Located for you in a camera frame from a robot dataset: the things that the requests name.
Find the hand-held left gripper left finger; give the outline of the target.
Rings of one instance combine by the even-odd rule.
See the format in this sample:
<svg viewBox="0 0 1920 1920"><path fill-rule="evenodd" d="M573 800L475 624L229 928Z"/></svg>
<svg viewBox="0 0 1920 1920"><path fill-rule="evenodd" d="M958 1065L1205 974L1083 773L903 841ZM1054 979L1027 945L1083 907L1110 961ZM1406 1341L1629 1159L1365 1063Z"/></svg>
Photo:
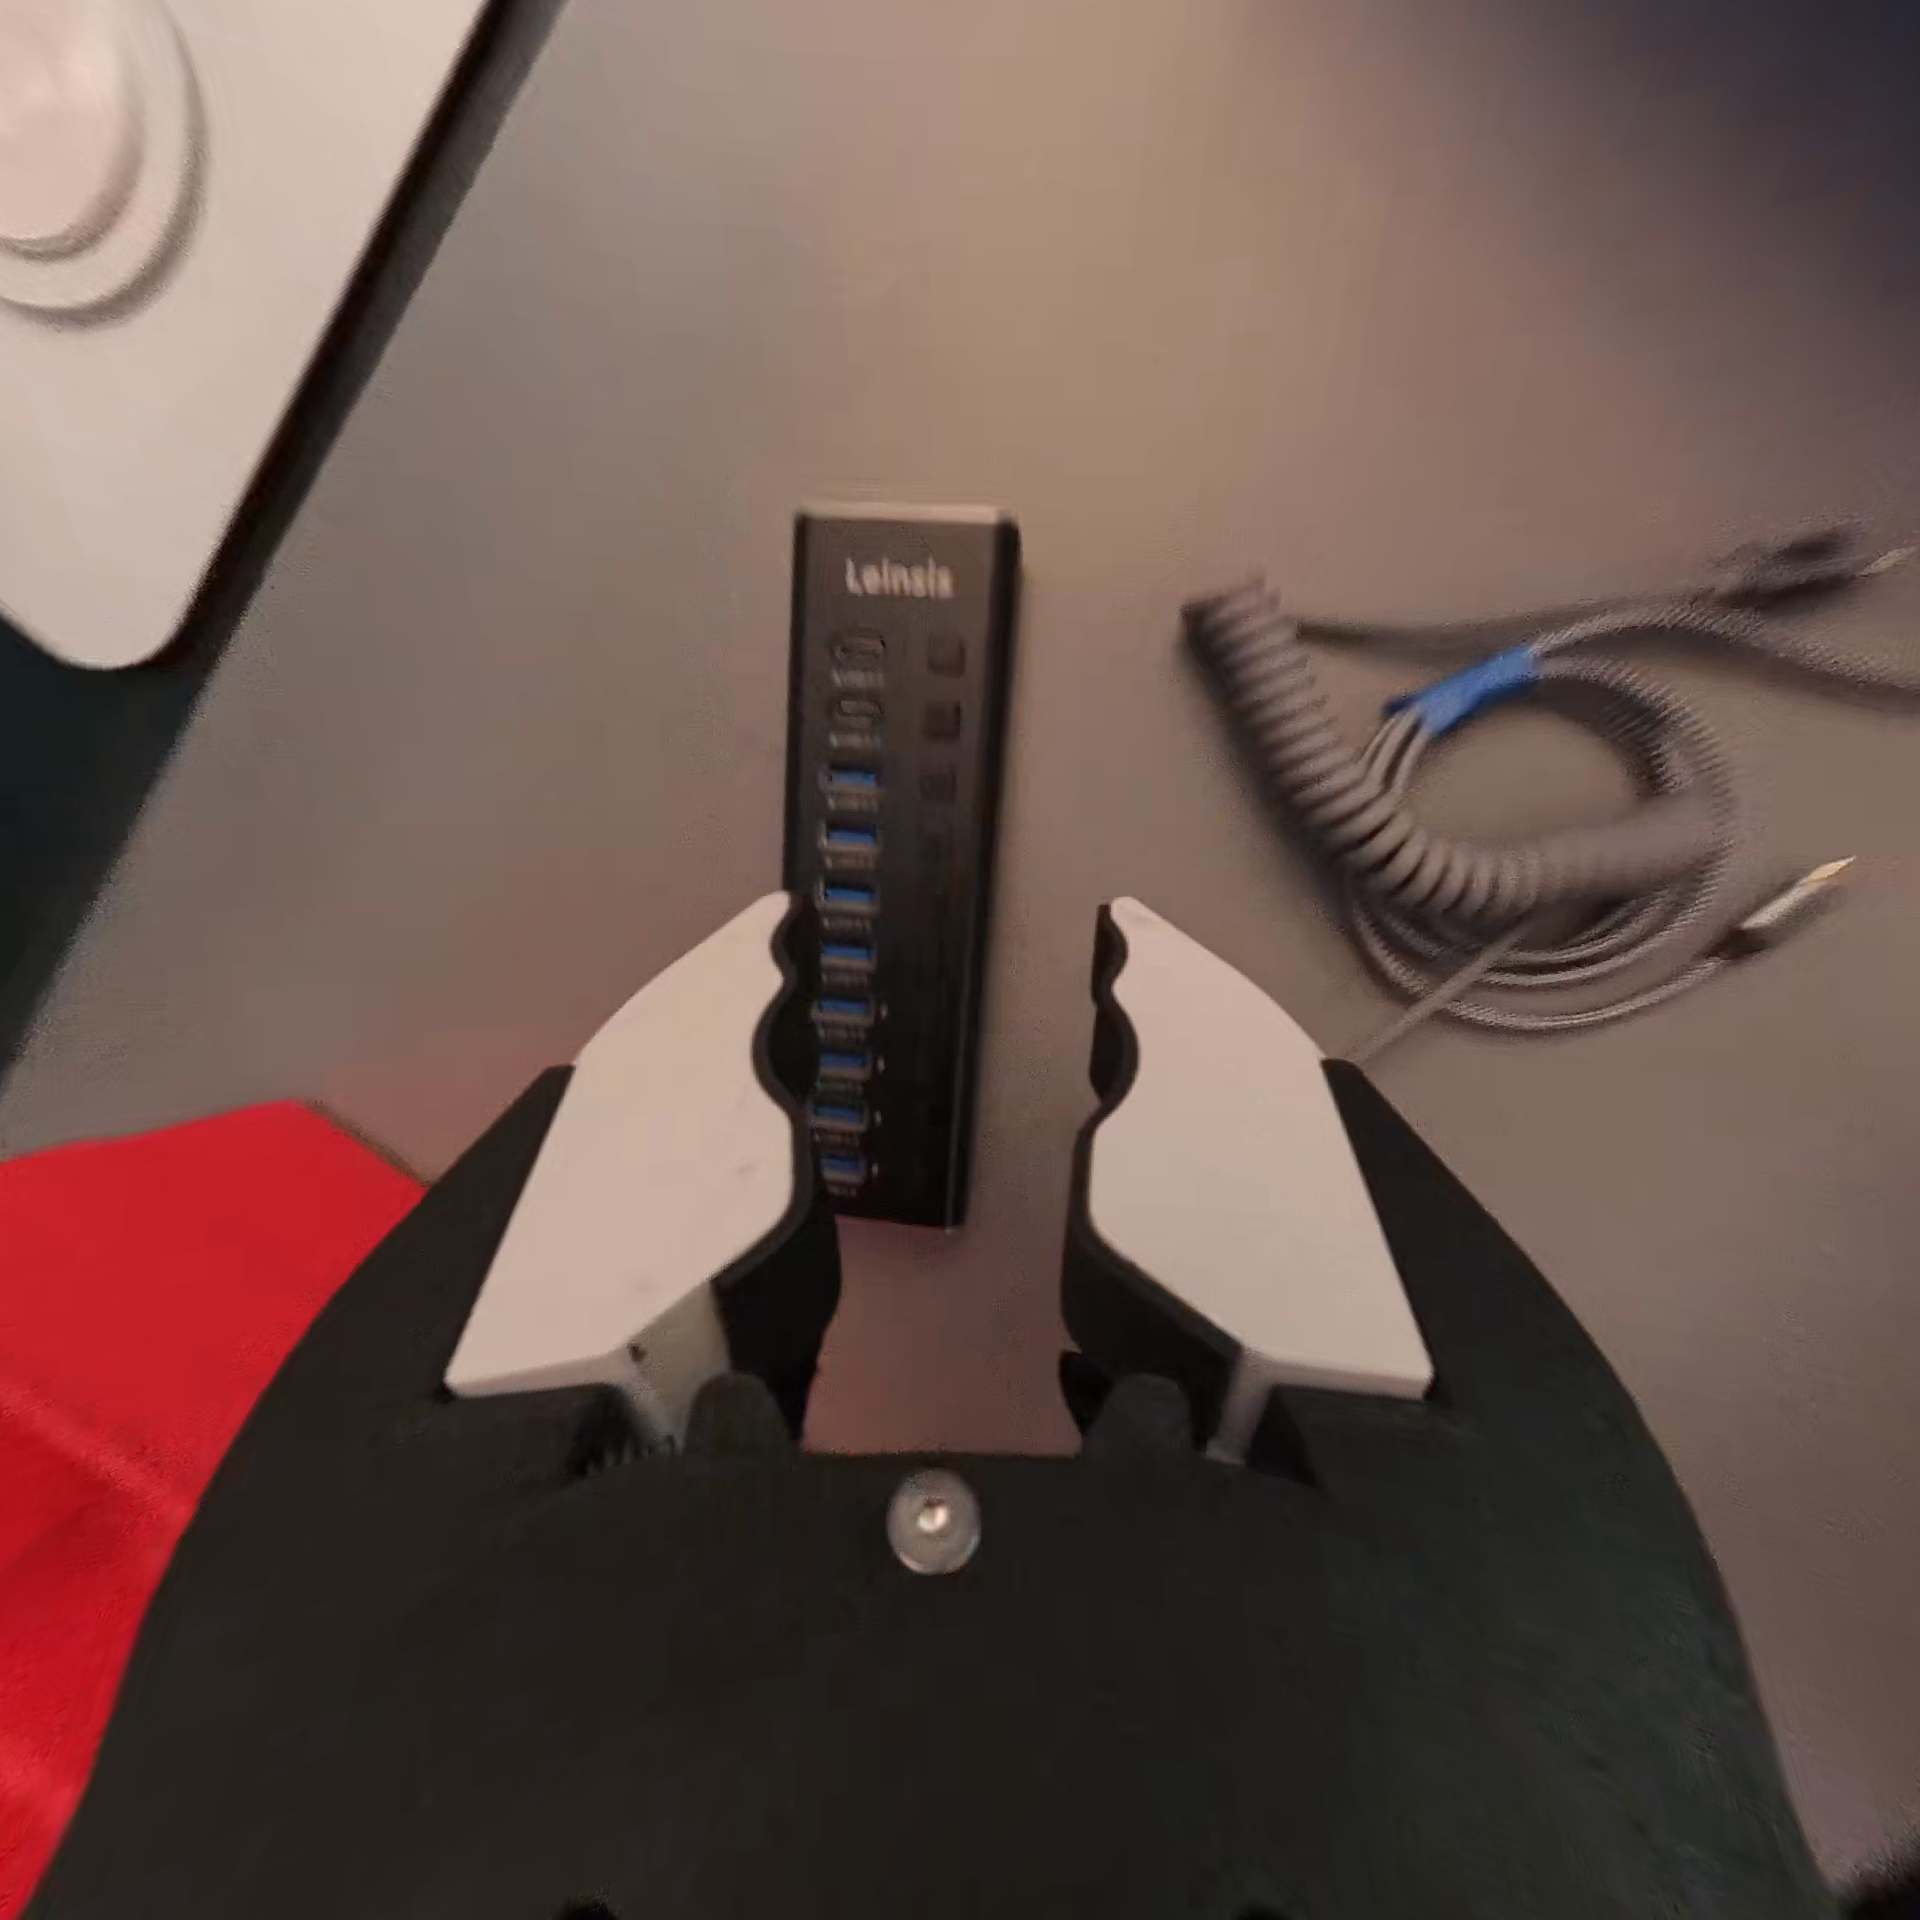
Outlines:
<svg viewBox="0 0 1920 1920"><path fill-rule="evenodd" d="M804 1118L818 934L769 894L639 987L565 1074L446 1365L459 1400L607 1389L682 1450L719 1375L790 1433L842 1295Z"/></svg>

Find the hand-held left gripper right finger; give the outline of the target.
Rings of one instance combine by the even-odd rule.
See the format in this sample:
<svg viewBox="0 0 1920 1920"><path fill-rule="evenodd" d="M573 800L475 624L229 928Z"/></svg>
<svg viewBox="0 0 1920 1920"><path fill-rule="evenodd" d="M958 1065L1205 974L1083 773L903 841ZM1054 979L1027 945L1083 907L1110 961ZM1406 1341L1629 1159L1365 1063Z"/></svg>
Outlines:
<svg viewBox="0 0 1920 1920"><path fill-rule="evenodd" d="M1170 1383L1197 1453L1305 1467L1294 1394L1419 1400L1434 1357L1330 1059L1139 898L1094 914L1094 1107L1071 1145L1063 1392Z"/></svg>

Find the black usb hub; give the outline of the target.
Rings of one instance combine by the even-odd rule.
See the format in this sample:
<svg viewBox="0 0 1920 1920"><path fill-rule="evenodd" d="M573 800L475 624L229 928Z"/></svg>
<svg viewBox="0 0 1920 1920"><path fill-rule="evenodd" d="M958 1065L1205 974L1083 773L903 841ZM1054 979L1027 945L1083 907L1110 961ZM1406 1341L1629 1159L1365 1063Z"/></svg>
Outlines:
<svg viewBox="0 0 1920 1920"><path fill-rule="evenodd" d="M849 1215L970 1213L1021 534L996 509L795 513L783 887L818 923L807 1122Z"/></svg>

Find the braided usb cable blue tape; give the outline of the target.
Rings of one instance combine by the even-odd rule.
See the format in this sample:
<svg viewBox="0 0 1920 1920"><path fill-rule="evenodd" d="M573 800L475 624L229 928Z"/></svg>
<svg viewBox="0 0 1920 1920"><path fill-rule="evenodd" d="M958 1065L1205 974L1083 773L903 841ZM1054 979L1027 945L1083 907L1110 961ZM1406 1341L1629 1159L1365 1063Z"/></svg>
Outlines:
<svg viewBox="0 0 1920 1920"><path fill-rule="evenodd" d="M1915 655L1868 661L1804 611L1915 570L1915 542L1849 527L1751 544L1702 582L1518 614L1502 637L1382 710L1295 806L1342 880L1351 937L1398 1009L1351 1058L1377 1065L1431 1025L1562 1039L1667 1008L1822 920L1853 866L1830 857L1723 907L1743 848L1738 777L1707 719L1631 658L1699 647L1758 671L1915 705ZM1634 781L1601 824L1492 846L1418 809L1434 750L1502 709L1535 703L1610 750Z"/></svg>

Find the red plastic bin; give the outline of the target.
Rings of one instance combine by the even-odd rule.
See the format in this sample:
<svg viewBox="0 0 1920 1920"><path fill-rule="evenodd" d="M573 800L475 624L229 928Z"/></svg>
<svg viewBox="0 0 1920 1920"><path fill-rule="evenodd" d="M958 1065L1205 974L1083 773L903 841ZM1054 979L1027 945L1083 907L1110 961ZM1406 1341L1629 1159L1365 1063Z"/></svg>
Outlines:
<svg viewBox="0 0 1920 1920"><path fill-rule="evenodd" d="M298 1102L3 1166L3 1914L282 1362L426 1186Z"/></svg>

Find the white stand base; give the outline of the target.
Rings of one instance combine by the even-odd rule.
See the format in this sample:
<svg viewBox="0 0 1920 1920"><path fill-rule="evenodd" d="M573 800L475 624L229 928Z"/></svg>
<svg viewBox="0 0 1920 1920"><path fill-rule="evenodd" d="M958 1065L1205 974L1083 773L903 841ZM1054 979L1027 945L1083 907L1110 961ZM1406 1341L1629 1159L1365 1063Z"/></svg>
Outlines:
<svg viewBox="0 0 1920 1920"><path fill-rule="evenodd" d="M42 654L177 640L483 14L3 3L3 610Z"/></svg>

